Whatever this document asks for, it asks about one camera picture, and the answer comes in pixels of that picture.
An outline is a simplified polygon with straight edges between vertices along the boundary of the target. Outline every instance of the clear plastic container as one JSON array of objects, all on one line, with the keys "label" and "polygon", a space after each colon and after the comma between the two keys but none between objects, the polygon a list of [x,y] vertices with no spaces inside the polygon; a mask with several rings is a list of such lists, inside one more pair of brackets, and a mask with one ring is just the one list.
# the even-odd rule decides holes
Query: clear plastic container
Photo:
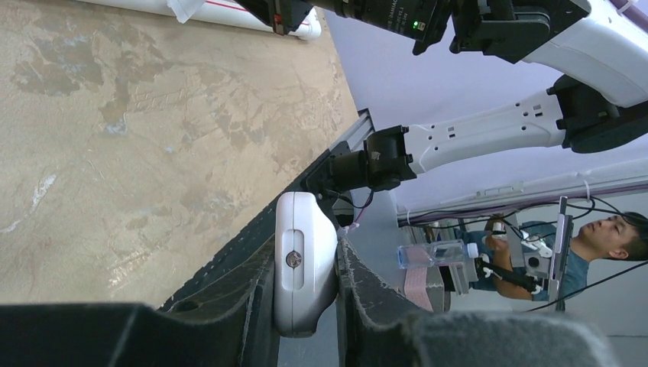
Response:
[{"label": "clear plastic container", "polygon": [[479,251],[476,243],[465,245],[461,239],[456,239],[453,241],[399,246],[397,254],[398,266],[401,269],[410,269],[462,265],[471,258],[477,258]]}]

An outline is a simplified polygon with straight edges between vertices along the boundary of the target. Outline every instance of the man's hair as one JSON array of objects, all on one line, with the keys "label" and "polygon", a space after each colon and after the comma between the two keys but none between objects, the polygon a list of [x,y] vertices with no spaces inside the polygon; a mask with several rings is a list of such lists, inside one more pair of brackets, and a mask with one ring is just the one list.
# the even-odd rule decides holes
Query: man's hair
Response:
[{"label": "man's hair", "polygon": [[624,246],[628,253],[624,260],[648,260],[648,218],[635,212],[625,212],[623,218],[637,231],[637,236]]}]

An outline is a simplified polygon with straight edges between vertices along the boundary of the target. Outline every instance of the beige marbled surface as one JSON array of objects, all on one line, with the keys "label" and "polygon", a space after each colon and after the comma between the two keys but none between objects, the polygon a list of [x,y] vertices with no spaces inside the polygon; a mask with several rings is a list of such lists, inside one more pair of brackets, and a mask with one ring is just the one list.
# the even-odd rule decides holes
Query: beige marbled surface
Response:
[{"label": "beige marbled surface", "polygon": [[0,2],[0,303],[161,304],[357,118],[312,42]]}]

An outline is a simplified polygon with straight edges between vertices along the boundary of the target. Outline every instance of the teal shirt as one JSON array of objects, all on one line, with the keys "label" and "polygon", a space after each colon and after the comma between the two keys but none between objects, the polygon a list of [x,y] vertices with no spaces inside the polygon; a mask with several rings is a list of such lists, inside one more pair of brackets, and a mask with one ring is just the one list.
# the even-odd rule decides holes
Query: teal shirt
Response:
[{"label": "teal shirt", "polygon": [[[543,237],[547,247],[553,249],[553,246],[556,243],[555,226],[544,222],[526,222],[523,223],[520,228],[530,235]],[[455,230],[455,235],[458,239],[463,240],[464,243],[476,243],[480,253],[493,258],[493,251],[490,250],[482,241],[482,239],[488,234],[489,233],[486,231],[464,232]],[[523,246],[523,251],[532,252],[533,250]],[[584,288],[587,285],[588,270],[589,263],[576,255],[573,251],[569,250],[565,274],[562,277],[562,284],[560,286],[559,297],[564,297]],[[518,274],[527,273],[525,268],[514,268],[514,271]],[[471,283],[471,288],[481,291],[497,291],[492,277],[480,279],[479,281]],[[547,291],[541,291],[540,293],[533,295],[533,300],[547,301],[549,300],[549,294]]]}]

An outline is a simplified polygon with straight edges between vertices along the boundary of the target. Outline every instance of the man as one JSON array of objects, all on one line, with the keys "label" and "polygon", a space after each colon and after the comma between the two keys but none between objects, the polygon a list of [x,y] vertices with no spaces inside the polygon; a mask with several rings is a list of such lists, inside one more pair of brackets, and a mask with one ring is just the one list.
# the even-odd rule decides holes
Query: man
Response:
[{"label": "man", "polygon": [[[455,231],[458,239],[464,243],[477,243],[480,253],[485,253],[491,262],[501,268],[526,274],[526,269],[513,269],[510,263],[508,243],[492,237],[494,223],[503,222],[497,216],[486,225],[484,231]],[[527,222],[520,226],[524,232],[544,239],[546,245],[553,248],[556,241],[556,228],[544,222]],[[511,229],[507,236],[515,235]],[[560,287],[560,297],[576,292],[587,285],[589,263],[606,258],[622,261],[648,260],[648,219],[638,213],[625,213],[624,216],[612,216],[605,220],[591,222],[581,227],[578,235],[570,242],[567,267]],[[471,283],[473,289],[496,291],[504,297],[518,300],[548,300],[547,291],[531,294],[522,287],[490,276]]]}]

